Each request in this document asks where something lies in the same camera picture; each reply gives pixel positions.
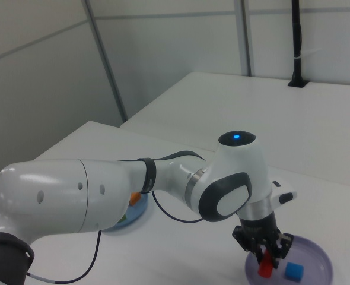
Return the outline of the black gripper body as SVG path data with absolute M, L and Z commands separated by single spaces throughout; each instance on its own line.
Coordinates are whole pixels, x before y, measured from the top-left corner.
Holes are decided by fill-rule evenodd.
M 241 218 L 240 222 L 245 241 L 250 242 L 253 240 L 259 243 L 266 240 L 269 243 L 274 243 L 279 238 L 279 230 L 274 214 L 270 214 L 259 220 L 245 220 Z

